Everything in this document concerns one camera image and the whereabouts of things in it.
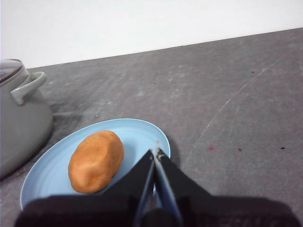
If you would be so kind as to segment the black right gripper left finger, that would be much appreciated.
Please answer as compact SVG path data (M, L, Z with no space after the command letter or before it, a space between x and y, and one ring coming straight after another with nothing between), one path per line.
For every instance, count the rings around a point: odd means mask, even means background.
M137 164L103 193L58 195L27 204L17 227L135 227L152 190L154 156Z

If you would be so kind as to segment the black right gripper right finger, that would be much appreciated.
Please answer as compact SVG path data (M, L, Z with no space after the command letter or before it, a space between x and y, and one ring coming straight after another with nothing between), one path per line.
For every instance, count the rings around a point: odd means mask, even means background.
M288 205L262 197L214 196L158 148L156 188L163 208L183 227L293 227Z

